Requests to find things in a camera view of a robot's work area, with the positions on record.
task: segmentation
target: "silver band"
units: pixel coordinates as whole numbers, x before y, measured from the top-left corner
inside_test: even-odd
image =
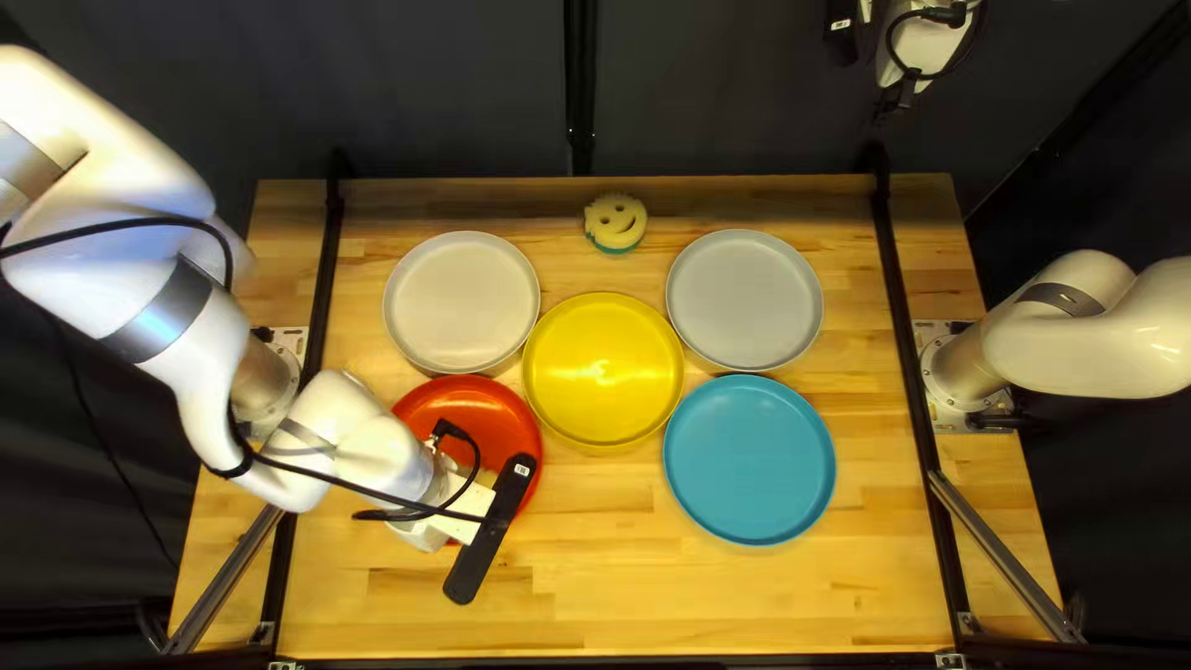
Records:
[[[45,151],[0,119],[0,179],[36,200],[63,171]]]
[[[1043,281],[1035,283],[1022,292],[1017,302],[1045,302],[1061,308],[1074,317],[1096,315],[1104,311],[1104,305],[1096,298],[1084,293],[1074,286]]]
[[[298,424],[297,421],[286,418],[281,420],[281,424],[278,424],[278,430],[285,431],[286,433],[289,433],[294,438],[298,438],[299,442],[306,445],[306,449],[281,450],[276,449],[275,445],[266,445],[266,447],[261,450],[261,453],[269,452],[266,453],[266,456],[323,455],[328,458],[335,458],[335,450],[336,450],[335,445],[328,443],[323,438],[319,438],[318,433],[314,433],[313,431],[306,428],[301,424]]]
[[[144,363],[182,337],[206,306],[211,288],[206,274],[179,258],[173,274],[145,308],[99,344],[131,364]]]

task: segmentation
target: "yellow plate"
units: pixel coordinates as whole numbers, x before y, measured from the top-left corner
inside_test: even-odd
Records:
[[[547,312],[522,365],[542,422],[598,452],[646,438],[682,396],[678,334],[657,311],[619,293],[585,293]]]

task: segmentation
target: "plate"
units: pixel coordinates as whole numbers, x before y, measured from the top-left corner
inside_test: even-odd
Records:
[[[719,230],[674,258],[666,309],[694,353],[728,370],[762,372],[815,342],[823,289],[790,244],[756,230]]]
[[[660,428],[682,396],[682,345],[649,305],[585,293],[542,317],[522,358],[531,408],[556,433],[607,453]]]
[[[707,532],[749,546],[791,540],[827,511],[835,489],[831,436],[784,384],[729,375],[678,407],[662,444],[666,481]]]
[[[529,258],[475,230],[431,237],[385,286],[382,315],[405,358],[430,372],[488,370],[525,343],[541,295]]]
[[[445,419],[467,432],[480,446],[480,468],[495,474],[518,452],[537,459],[538,474],[529,483],[522,508],[542,478],[542,434],[529,406],[512,389],[476,375],[431,380],[393,406],[397,415],[419,440],[430,438],[435,424]],[[463,468],[472,465],[472,447],[462,440],[443,438],[438,449]],[[492,482],[485,483],[492,487]]]

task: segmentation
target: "dark backdrop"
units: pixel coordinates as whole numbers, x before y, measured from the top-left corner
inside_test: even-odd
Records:
[[[1109,0],[993,1],[985,39],[965,68],[877,131],[867,123],[877,95],[868,52],[852,67],[831,64],[822,2],[604,0],[596,171],[844,171],[861,142],[879,134],[894,170],[952,171],[971,211],[1173,0],[1128,11]],[[51,58],[194,164],[239,230],[255,180],[322,176],[332,145],[344,146],[363,176],[567,171],[562,7],[554,0],[0,7]],[[1145,113],[1185,109],[1151,98]],[[1104,163],[1099,183],[1121,167]],[[1130,187],[1135,202],[1149,201],[1142,190],[1161,189],[1143,181]],[[1172,181],[1167,198],[1179,192]],[[1050,211],[1065,211],[1064,201]],[[1029,209],[1022,207],[1015,211]],[[1019,215],[1005,214],[1006,230],[1039,224]],[[1131,214],[1117,212],[1104,230],[1122,220]],[[1053,248],[1071,243],[1056,237]],[[0,609],[168,597],[174,569],[91,433],[51,331],[11,290],[0,290],[0,308],[13,314],[0,328],[0,532],[10,549]],[[176,558],[197,464],[172,399],[101,352],[85,349],[79,358],[100,430]],[[1055,463],[1077,458],[1054,444]],[[1054,509],[1042,502],[1045,513]],[[1064,569],[1065,550],[1055,551]]]
[[[1083,107],[1086,130],[1048,146],[972,217],[990,306],[1072,249],[1115,253],[1136,271],[1191,253],[1186,32],[1118,95]],[[1086,605],[1089,634],[1191,643],[1191,392],[1025,402],[1043,422],[1022,434],[1042,522],[1064,594]]]

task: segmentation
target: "white plate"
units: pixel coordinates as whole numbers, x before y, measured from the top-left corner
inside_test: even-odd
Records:
[[[388,277],[382,305],[397,347],[431,372],[481,372],[511,357],[537,320],[529,258],[487,232],[460,230],[414,246]]]
[[[823,323],[823,289],[793,246],[756,230],[718,230],[682,249],[666,280],[666,309],[694,353],[762,372],[805,352]]]

